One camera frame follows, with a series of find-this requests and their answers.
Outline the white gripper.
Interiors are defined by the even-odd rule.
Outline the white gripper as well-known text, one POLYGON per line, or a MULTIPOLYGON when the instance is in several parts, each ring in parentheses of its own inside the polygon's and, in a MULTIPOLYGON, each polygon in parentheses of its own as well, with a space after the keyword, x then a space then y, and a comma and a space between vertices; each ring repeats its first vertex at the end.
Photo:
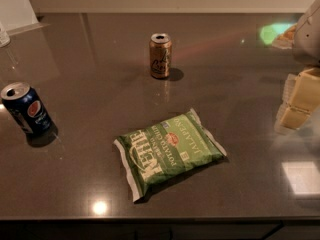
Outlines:
POLYGON ((300 111, 314 111, 320 105, 320 0, 315 0, 297 22, 293 56, 312 67, 288 75, 283 101, 300 111))

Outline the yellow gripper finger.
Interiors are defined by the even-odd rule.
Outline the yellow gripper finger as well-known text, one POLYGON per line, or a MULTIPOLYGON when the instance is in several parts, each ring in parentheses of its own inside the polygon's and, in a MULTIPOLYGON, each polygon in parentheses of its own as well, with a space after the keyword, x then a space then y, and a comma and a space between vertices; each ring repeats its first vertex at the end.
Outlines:
POLYGON ((292 108, 287 104, 282 104, 276 115, 274 130, 278 133, 292 133, 298 130, 310 115, 292 108))

